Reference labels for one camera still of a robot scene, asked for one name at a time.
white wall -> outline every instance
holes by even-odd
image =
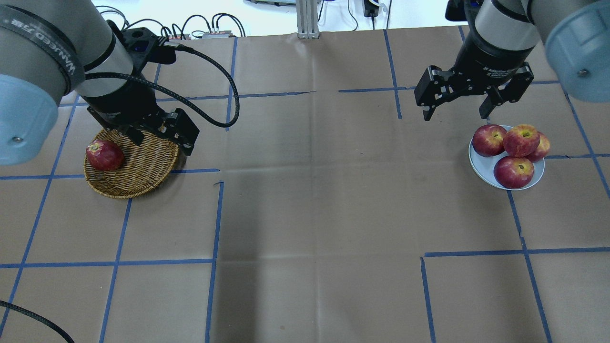
[[[350,0],[350,8],[359,23],[359,30],[370,30],[372,24],[364,17],[364,0]],[[381,0],[388,6],[390,0]],[[212,15],[226,12],[235,15],[243,23],[247,35],[279,35],[296,32],[296,8],[294,5],[275,6],[260,2],[254,4],[247,0],[93,0],[95,5],[110,5],[120,9],[130,22],[142,18],[159,20],[166,26],[172,23],[180,27],[184,20],[193,14],[205,16],[208,20]],[[445,20],[447,0],[393,0],[390,16],[390,28],[399,27],[430,27],[456,25]],[[112,14],[104,15],[121,26],[122,19]],[[376,19],[376,28],[385,28],[387,12],[381,12]],[[142,26],[158,32],[158,24],[148,22]],[[222,29],[238,33],[231,19],[224,17],[220,22]],[[326,1],[319,22],[320,31],[350,31],[356,23],[348,13],[348,0]],[[192,19],[187,32],[206,29],[204,21]]]

red apple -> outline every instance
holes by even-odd
[[[508,155],[525,157],[533,153],[540,144],[540,133],[534,126],[517,125],[504,135],[503,144]]]
[[[521,188],[532,180],[534,164],[526,158],[505,156],[496,163],[493,175],[506,188]]]
[[[551,142],[548,140],[548,137],[540,131],[539,133],[540,144],[538,144],[538,147],[533,153],[525,156],[525,158],[532,162],[538,162],[539,160],[543,159],[544,156],[548,154],[548,151],[551,150]]]
[[[499,155],[504,152],[502,141],[505,134],[506,129],[500,125],[483,125],[472,136],[472,147],[483,157]]]
[[[107,172],[118,169],[125,155],[116,143],[96,139],[87,147],[87,160],[93,168]]]

light blue robot joint cap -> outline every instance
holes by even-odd
[[[545,42],[548,63],[566,92],[582,101],[610,101],[610,0],[564,18]]]
[[[0,165],[33,159],[57,121],[57,104],[42,88],[0,74]]]

woven basket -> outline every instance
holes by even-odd
[[[179,148],[152,133],[142,133],[144,141],[140,146],[116,130],[103,129],[95,136],[94,140],[109,140],[120,146],[125,162],[117,170],[100,171],[94,169],[85,156],[85,179],[93,190],[105,197],[125,199],[146,194],[161,185],[176,165]]]

power adapter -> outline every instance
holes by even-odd
[[[372,18],[379,15],[379,0],[364,0],[364,16]]]

